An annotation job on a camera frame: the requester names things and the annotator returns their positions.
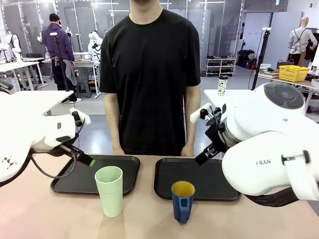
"light green plastic cup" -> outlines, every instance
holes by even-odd
[[[104,214],[110,218],[118,216],[123,210],[123,171],[108,166],[99,169],[94,178]]]

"handbag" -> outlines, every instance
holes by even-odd
[[[289,66],[289,65],[294,65],[295,61],[293,59],[290,59],[289,61],[282,61],[279,60],[277,62],[277,69],[279,69],[280,66]]]

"yellow basket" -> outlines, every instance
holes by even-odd
[[[292,82],[304,81],[310,70],[300,66],[280,66],[279,68],[279,79]]]

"mug handle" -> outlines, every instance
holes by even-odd
[[[187,206],[186,207],[183,207],[181,205],[181,201],[182,200],[187,200]],[[178,202],[179,202],[179,210],[180,210],[179,223],[180,224],[185,224],[185,223],[187,223],[187,216],[188,216],[188,213],[189,213],[189,198],[179,198]]]

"stool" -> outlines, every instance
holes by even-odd
[[[91,95],[92,93],[89,88],[89,83],[87,81],[78,81],[78,84],[76,85],[76,96],[80,98],[81,97],[91,98]]]

